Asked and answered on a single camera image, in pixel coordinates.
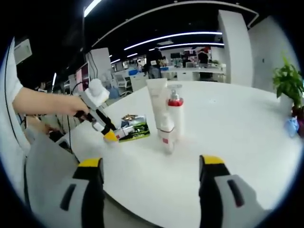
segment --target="gray cloth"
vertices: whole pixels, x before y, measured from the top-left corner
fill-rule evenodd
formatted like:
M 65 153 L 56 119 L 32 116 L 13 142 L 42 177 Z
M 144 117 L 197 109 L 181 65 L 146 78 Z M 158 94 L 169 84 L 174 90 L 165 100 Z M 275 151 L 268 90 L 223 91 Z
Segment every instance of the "gray cloth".
M 151 66 L 149 67 L 149 79 L 162 78 L 161 69 Z

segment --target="red bottle label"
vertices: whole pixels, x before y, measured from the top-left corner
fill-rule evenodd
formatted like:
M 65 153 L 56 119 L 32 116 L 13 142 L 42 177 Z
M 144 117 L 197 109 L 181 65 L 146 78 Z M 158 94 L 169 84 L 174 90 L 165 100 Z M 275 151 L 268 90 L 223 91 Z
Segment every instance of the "red bottle label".
M 168 101 L 168 106 L 175 106 L 175 107 L 179 107 L 182 106 L 184 104 L 184 99 L 180 99 L 180 100 L 169 100 Z

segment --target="potted plant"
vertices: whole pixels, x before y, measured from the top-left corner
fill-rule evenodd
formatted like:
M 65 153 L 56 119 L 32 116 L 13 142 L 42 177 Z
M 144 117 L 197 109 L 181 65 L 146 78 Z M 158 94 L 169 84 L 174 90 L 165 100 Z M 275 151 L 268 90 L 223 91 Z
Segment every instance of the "potted plant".
M 215 67 L 218 67 L 219 66 L 219 61 L 218 60 L 212 60 L 211 61 Z
M 297 71 L 284 55 L 283 61 L 284 66 L 282 68 L 274 69 L 273 84 L 276 89 L 276 97 L 281 97 L 281 110 L 290 115 L 292 108 L 298 109 L 301 107 L 304 92 L 303 79 L 300 71 Z

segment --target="office ceiling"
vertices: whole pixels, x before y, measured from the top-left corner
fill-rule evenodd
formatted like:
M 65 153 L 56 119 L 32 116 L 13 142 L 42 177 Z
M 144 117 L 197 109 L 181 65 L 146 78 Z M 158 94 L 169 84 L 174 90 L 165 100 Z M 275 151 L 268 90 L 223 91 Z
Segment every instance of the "office ceiling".
M 14 9 L 13 29 L 18 43 L 29 38 L 33 56 L 18 65 L 20 80 L 25 86 L 35 87 L 43 81 L 51 81 L 54 72 L 57 80 L 79 67 L 83 46 L 82 10 L 92 0 L 28 1 Z M 265 1 L 237 1 L 241 6 L 267 15 Z M 85 45 L 87 49 L 104 34 L 126 20 L 156 7 L 173 4 L 174 0 L 102 0 L 85 18 Z M 148 39 L 182 32 L 218 31 L 218 10 L 231 10 L 243 14 L 248 24 L 254 13 L 218 4 L 188 4 L 161 9 L 126 23 L 110 33 L 94 48 L 108 47 L 111 60 L 125 59 L 133 53 L 145 54 L 159 42 L 148 43 L 130 50 L 124 48 Z M 214 42 L 214 35 L 193 35 L 172 38 L 175 44 L 190 42 Z

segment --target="blue object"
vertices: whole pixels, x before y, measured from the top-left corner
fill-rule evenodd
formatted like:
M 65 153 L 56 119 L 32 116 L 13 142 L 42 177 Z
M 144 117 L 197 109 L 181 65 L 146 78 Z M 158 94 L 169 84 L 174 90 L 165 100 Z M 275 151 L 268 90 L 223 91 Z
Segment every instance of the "blue object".
M 138 73 L 138 70 L 130 70 L 129 71 L 129 76 L 132 76 L 132 75 L 136 75 Z
M 116 99 L 120 97 L 118 88 L 112 87 L 109 89 L 107 88 L 107 90 L 110 92 L 109 99 Z
M 124 121 L 122 120 L 122 124 L 121 124 L 121 128 L 125 127 L 125 126 L 129 126 L 129 122 L 128 121 Z
M 291 138 L 297 134 L 299 127 L 299 123 L 295 117 L 288 119 L 284 125 L 284 128 L 287 130 Z

